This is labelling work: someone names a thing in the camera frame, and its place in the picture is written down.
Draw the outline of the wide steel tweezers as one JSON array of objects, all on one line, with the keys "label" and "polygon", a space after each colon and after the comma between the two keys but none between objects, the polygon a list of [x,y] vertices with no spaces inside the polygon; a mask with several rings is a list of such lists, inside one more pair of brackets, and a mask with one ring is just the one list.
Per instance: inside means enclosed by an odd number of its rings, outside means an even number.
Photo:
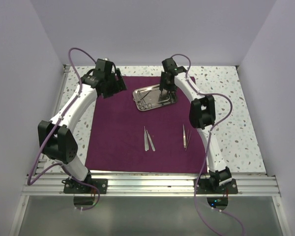
[{"label": "wide steel tweezers", "polygon": [[182,125],[182,132],[183,132],[183,147],[186,148],[187,145],[187,140],[186,140],[186,133],[185,133],[185,126],[184,124]]}]

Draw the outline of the purple surgical wrap cloth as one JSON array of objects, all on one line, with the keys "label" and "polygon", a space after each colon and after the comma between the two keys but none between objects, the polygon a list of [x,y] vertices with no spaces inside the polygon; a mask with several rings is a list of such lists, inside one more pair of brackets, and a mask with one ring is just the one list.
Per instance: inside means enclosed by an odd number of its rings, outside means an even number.
[{"label": "purple surgical wrap cloth", "polygon": [[[154,173],[205,173],[205,147],[189,122],[190,102],[177,90],[177,103],[141,112],[133,91],[155,85],[158,77],[125,77],[127,90],[109,98],[99,97],[88,145],[86,167],[91,170]],[[188,149],[185,133],[192,131]],[[145,151],[144,126],[156,151]]]}]

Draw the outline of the steel surgical scissors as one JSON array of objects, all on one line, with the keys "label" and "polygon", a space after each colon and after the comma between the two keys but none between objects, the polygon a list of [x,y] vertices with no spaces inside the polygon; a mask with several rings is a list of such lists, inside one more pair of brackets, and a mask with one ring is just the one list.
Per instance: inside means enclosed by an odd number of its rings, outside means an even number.
[{"label": "steel surgical scissors", "polygon": [[136,106],[139,111],[144,111],[152,108],[151,103],[145,102],[145,97],[149,94],[150,92],[148,91],[145,95],[141,96],[140,98],[133,98],[133,101],[136,103]]}]

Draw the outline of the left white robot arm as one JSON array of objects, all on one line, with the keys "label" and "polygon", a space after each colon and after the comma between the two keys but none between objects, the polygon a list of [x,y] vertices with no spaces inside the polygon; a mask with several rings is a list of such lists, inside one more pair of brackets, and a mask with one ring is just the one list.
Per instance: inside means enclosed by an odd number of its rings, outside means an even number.
[{"label": "left white robot arm", "polygon": [[71,98],[57,115],[38,125],[42,153],[60,165],[75,181],[81,193],[92,188],[89,170],[78,157],[78,144],[73,131],[86,109],[98,97],[108,98],[126,90],[121,72],[112,61],[98,59],[95,68],[79,79]]}]

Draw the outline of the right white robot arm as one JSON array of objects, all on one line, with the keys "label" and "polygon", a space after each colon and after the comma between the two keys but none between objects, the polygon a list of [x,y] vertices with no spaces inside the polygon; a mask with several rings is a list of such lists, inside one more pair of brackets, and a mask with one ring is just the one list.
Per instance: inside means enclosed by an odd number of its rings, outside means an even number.
[{"label": "right white robot arm", "polygon": [[232,181],[232,174],[221,153],[217,138],[212,131],[216,124],[213,93],[204,94],[188,75],[184,66],[178,66],[173,58],[162,61],[160,90],[175,92],[180,89],[190,101],[189,122],[199,133],[205,146],[209,173],[209,187],[215,193],[222,192]]}]

